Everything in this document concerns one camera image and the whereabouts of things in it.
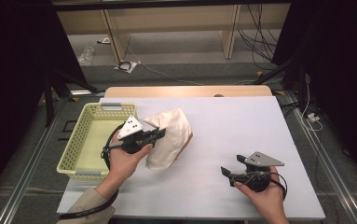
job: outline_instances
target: black wire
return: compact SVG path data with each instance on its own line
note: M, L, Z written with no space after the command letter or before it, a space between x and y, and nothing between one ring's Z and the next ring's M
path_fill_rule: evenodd
M101 212L102 210L106 209L107 207L111 206L111 204L115 201L117 198L117 195L119 194L119 189L117 192L112 195L112 197L106 202L103 203L100 206L97 206L95 208L91 208L89 210L83 211L83 212L76 212L76 213L67 213L67 214L62 214L60 215L60 220L65 220L65 219L74 219L74 218L80 218L80 217L87 217L96 213Z
M251 44L250 41L248 40L248 38L251 39L251 40L253 40L254 42L260 42L260 43L261 43L261 41L255 40L255 39L253 39L253 38L250 38L248 35L246 35L246 34L245 34L243 31L241 31L241 30L238 30L238 32L239 32L239 34L240 34L242 40L244 41L244 43L245 43L248 47L251 48L251 50L253 51L253 53L254 53L254 51L255 51L257 54L259 54L260 56L262 56L264 59L266 59L266 60L268 60L268 61L271 61L271 58L269 58L269 57L268 57L266 54L264 54L261 50L259 50L259 49L258 49L257 47L255 47L253 44Z
M271 173L271 172L270 172L270 174L271 174L271 175L278 175L278 176L283 180L283 183L284 183L284 185L285 185L285 188L283 187L283 185L282 185L281 183L279 183L279 182L277 182L277 181L275 181L275 180L273 180L273 179L271 179L271 180L272 180L271 182L273 182L274 184L276 184L276 185L278 185L280 188L282 188L282 190L283 190L283 199L285 199L286 195L288 194L288 184L286 183L285 178L283 178L283 176L280 175L280 174L278 174L278 173Z
M294 102L294 103L290 103L290 104L287 104L287 105L280 105L280 108L283 109L287 106L298 106L298 102Z
M115 133L119 131L125 123L118 125L114 131L109 135L108 139L106 140L105 146L103 147L102 158L105 161L108 170L110 169L110 160L109 160L109 143L111 142L112 138L114 137Z
M261 36L261 38L262 38L262 41L263 41L263 43L264 43L264 46L265 46L266 54L268 55L268 50L267 50L266 46L268 47L268 49L269 49L271 52L272 52L272 50L271 50L270 46L268 45L268 42L267 42L267 40L265 39L265 37L263 36L263 32L262 32L262 22L261 22L261 18L262 18L262 12L263 12L263 5L262 5L262 4L258 4L258 5L257 5L256 12L259 12L259 16L258 16L257 23L256 23L256 20L255 20L255 18L254 18L254 14L253 14L253 12L251 11L250 6L247 5L247 7L248 7L248 10L249 10L249 12L250 12L250 14L251 14L251 17L252 17L253 21L254 21L254 25L256 26L256 29L257 29L256 36L257 36L257 34L260 34L260 36Z
M274 40L276 43L278 43L278 40L274 37L274 35L270 32L269 29L268 29L268 33L270 34L271 38L273 38L273 40Z
M288 110L288 112L286 112L286 113L283 115L283 118L286 119L286 118L288 117L288 115L290 115L291 112L294 111L295 108L296 108L296 107L290 108L290 109Z
M238 31L239 31L239 32L242 32L242 35L244 35L246 39L250 39L250 40L252 40L252 41L255 41L255 42L261 43L261 44L264 44L264 43L265 43L265 42L263 42L263 41L255 40L255 39L251 38L250 36L246 35L246 34L244 33L244 31L242 31L242 30L238 30Z
M255 60L254 60L254 52L255 52L255 51L256 51L257 53L260 52L260 50L258 50L258 49L255 47L255 43L256 43L256 41L257 41L257 36L260 35L261 38L262 38L263 47L265 47L267 56L266 56L264 53L261 53L260 55L261 55L264 59L266 59L266 60L268 60L268 61L271 62L271 56L268 54L268 49L269 49L271 52L272 52L272 50L271 50L270 46L268 45L268 42L266 41L265 37L263 36L262 30L261 30L261 21L260 21L260 20L261 20L261 18L262 18L262 11L263 11L262 4L258 4L258 5L257 5L257 9L256 9L256 13L258 13L258 15L259 15L259 16L258 16L258 22L256 22L256 19L255 19L255 17L254 17L253 12L251 11L250 6L247 5L247 7L248 7L248 10L249 10L249 12L250 12L250 14L251 14L251 17L252 17L253 21L254 21L254 25L255 25L255 27L256 27L256 34L255 34L254 43L253 43L253 47L252 47L252 58L253 58L253 62L254 62L254 64L255 64L257 67L259 67L259 68L261 68L261 69L264 69L264 70L273 70L273 69L269 69L269 68L265 68L265 67L260 66L260 65L257 64L257 63L255 62Z

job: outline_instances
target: human hand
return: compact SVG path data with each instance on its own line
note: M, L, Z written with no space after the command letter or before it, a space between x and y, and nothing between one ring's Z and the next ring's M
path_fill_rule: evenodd
M115 133L111 142L119 141L117 139L118 134L119 132ZM119 147L110 150L109 175L121 178L123 180L129 178L130 176L132 176L132 174L134 174L138 162L149 153L152 147L152 144L148 144L144 146L140 151L134 154L129 154Z
M119 141L117 135L119 132L115 133L112 138L112 142ZM138 162L145 157L151 148L152 144L148 144L141 148L140 151L129 154L125 152L122 148L114 148L109 152L110 160L110 171L105 180L96 188L96 190L104 196L104 198L109 199L114 195L114 193L120 188L123 182L134 174L137 168Z
M270 172L277 174L277 169L270 166ZM278 175L270 174L270 177L280 183ZM235 182L236 188L245 194L253 203L257 212L270 224L289 223L283 210L282 189L276 184L270 182L268 187L261 192L254 192L246 185Z

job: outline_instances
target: table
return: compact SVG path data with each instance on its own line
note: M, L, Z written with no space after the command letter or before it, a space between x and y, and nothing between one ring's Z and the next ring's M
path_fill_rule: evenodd
M131 95L122 97L125 91ZM255 91L264 95L253 96ZM208 97L215 94L225 97ZM324 218L279 105L267 87L110 88L103 102L134 102L139 120L180 107L194 134L171 168L153 171L144 167L144 160L139 163L114 202L116 217L258 219L252 203L229 186L220 166L243 172L245 167L236 161L236 155L261 151L285 162L279 173L289 186L284 202L288 218ZM98 183L70 179L58 212L66 212L85 188Z

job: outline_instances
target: sleeve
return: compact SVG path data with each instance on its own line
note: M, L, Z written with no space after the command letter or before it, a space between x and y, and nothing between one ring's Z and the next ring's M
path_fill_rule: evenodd
M97 207L106 203L107 200L99 194L96 189L88 188L79 199L71 206L68 213L82 212L89 210L91 208ZM96 214L75 218L75 219L65 219L60 220L58 224L72 224L72 223L108 223L109 219L114 215L115 208L109 206L108 208L98 212Z

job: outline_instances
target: crumpled cloth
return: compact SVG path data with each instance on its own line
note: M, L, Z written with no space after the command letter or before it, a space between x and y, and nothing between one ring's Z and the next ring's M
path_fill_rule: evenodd
M149 169L166 169L177 160L193 136L189 121L180 108L160 112L144 119L144 122L166 129L164 137L157 140L146 158Z

